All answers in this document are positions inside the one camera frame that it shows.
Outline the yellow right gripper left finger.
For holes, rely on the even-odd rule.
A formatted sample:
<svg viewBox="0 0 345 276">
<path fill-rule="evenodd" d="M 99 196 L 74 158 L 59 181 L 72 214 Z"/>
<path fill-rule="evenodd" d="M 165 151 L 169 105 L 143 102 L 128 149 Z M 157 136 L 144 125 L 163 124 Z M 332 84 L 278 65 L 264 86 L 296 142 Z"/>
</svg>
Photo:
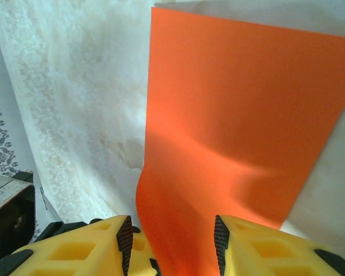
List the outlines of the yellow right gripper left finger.
<svg viewBox="0 0 345 276">
<path fill-rule="evenodd" d="M 0 260 L 0 275 L 127 275 L 130 216 L 120 215 L 28 244 Z"/>
</svg>

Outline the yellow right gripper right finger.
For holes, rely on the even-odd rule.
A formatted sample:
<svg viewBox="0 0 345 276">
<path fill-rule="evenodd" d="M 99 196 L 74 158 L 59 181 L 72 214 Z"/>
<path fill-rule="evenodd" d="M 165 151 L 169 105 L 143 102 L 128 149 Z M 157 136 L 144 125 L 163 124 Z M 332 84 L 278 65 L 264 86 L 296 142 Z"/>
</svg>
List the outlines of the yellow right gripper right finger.
<svg viewBox="0 0 345 276">
<path fill-rule="evenodd" d="M 234 216 L 217 215 L 220 275 L 345 275 L 345 259 L 327 247 Z"/>
</svg>

